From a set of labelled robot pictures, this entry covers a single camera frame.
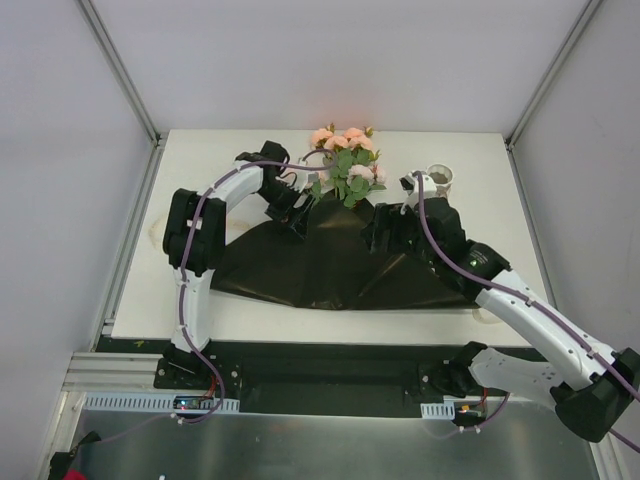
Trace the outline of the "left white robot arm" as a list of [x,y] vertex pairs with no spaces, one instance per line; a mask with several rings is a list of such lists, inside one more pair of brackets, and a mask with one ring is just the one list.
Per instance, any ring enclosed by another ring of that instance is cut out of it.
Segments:
[[210,363],[199,355],[210,342],[205,320],[213,274],[226,248],[227,214],[257,194],[267,202],[265,214],[278,233],[294,240],[306,236],[312,200],[302,198],[302,182],[310,171],[294,169],[287,178],[289,160],[281,144],[267,141],[257,153],[239,154],[233,169],[206,188],[173,194],[162,249],[173,269],[177,300],[175,329],[163,357],[188,388],[202,388],[211,377]]

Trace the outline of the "pale pink rose stem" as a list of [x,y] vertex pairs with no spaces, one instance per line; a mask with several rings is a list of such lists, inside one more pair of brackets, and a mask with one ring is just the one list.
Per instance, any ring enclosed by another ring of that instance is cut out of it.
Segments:
[[386,189],[387,174],[382,166],[372,163],[369,166],[356,164],[348,172],[343,203],[353,208],[371,192]]

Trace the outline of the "black wrapping paper sheet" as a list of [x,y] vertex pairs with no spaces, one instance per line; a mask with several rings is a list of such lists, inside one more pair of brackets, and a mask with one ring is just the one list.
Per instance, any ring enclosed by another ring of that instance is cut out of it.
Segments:
[[472,302],[443,284],[428,264],[369,252],[361,236],[374,208],[346,208],[327,196],[310,211],[300,238],[270,220],[226,246],[211,290],[316,310],[466,309]]

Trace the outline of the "orange rose stem with bud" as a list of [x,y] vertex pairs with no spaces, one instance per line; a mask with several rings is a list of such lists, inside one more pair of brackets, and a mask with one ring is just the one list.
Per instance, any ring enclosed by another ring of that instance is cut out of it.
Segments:
[[373,128],[352,127],[336,133],[330,127],[329,133],[320,145],[333,151],[338,161],[329,170],[325,184],[332,187],[344,206],[353,208],[370,193],[384,190],[386,172],[379,164],[380,151],[373,146]]

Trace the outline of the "cream ribbon strip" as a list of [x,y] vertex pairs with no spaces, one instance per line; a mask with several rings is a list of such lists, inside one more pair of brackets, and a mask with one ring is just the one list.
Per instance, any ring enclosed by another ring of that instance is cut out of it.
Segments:
[[471,310],[473,319],[483,325],[500,324],[501,320],[493,313],[484,308],[473,308]]

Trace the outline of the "right aluminium frame post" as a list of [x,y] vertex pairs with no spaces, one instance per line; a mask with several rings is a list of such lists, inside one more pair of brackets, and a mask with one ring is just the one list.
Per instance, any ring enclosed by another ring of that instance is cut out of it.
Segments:
[[561,41],[549,65],[536,84],[532,95],[519,115],[514,127],[505,137],[505,146],[508,152],[512,152],[514,150],[517,142],[524,134],[542,101],[552,88],[554,82],[559,78],[565,64],[569,61],[585,32],[594,21],[596,15],[604,4],[604,0],[588,0],[581,7],[579,14],[571,24],[571,27],[564,39]]

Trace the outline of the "peach rose stem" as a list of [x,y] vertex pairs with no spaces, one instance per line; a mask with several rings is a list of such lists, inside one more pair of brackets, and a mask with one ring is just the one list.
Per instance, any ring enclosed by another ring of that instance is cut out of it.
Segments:
[[351,153],[349,140],[337,132],[332,124],[313,132],[310,139],[313,149],[325,150],[322,164],[329,165],[334,156],[345,156]]
[[308,194],[313,199],[313,202],[315,204],[320,202],[323,196],[325,195],[323,187],[324,187],[323,183],[320,180],[317,180],[313,182],[308,189]]

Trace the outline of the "white ribbed ceramic vase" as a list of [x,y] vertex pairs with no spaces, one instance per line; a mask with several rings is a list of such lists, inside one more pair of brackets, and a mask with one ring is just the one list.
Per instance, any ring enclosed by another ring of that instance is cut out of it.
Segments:
[[437,195],[449,198],[455,178],[453,170],[447,165],[436,163],[430,165],[426,172],[436,184]]

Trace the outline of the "peach rose stem top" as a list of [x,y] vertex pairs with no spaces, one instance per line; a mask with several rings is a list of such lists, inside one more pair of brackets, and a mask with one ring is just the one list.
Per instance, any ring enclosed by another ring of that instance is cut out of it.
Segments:
[[322,164],[329,165],[334,156],[345,156],[351,153],[349,140],[337,132],[332,124],[313,132],[310,139],[313,149],[325,150]]

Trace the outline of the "left aluminium frame post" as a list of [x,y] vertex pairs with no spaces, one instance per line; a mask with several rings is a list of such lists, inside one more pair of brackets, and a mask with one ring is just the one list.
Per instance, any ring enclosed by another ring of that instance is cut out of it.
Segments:
[[156,122],[152,119],[95,3],[91,0],[75,0],[74,4],[88,26],[114,80],[118,84],[126,102],[144,131],[145,136],[154,147],[161,145],[164,140],[163,133],[158,129]]

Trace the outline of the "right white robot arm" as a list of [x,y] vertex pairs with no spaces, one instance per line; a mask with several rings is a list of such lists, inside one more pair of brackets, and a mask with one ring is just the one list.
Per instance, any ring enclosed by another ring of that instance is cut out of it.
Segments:
[[455,395],[481,387],[514,393],[550,408],[592,443],[612,432],[638,399],[638,352],[597,340],[542,300],[504,257],[467,238],[446,199],[378,204],[362,235],[372,252],[426,262],[443,284],[502,320],[543,357],[522,360],[470,342],[450,362]]

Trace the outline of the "red and black object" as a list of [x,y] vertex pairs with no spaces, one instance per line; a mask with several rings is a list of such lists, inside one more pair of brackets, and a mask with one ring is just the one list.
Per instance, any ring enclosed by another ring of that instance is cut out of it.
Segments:
[[96,431],[90,431],[69,451],[55,452],[49,462],[48,480],[87,480],[87,476],[72,467],[82,447],[102,440]]

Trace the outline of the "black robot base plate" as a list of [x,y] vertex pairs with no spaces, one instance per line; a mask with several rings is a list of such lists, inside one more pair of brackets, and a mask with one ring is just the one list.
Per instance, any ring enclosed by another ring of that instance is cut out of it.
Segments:
[[420,407],[460,393],[446,368],[460,346],[213,341],[206,362],[166,340],[106,338],[100,353],[155,354],[157,390],[216,391],[243,413],[417,418]]

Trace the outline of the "aluminium frame post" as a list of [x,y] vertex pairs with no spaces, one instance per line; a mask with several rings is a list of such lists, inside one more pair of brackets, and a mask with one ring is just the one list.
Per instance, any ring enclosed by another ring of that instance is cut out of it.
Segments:
[[88,26],[114,80],[118,84],[126,102],[144,131],[145,136],[154,147],[161,145],[164,140],[163,133],[158,129],[156,122],[152,119],[95,3],[91,0],[75,0],[74,4]]
[[514,127],[505,137],[505,146],[508,152],[512,152],[514,150],[517,142],[524,134],[542,101],[552,88],[554,82],[559,78],[565,64],[569,61],[585,32],[594,21],[596,15],[604,4],[604,0],[588,0],[581,7],[579,14],[571,24],[571,27],[564,39],[561,41],[549,65],[536,84],[532,95],[519,115]]

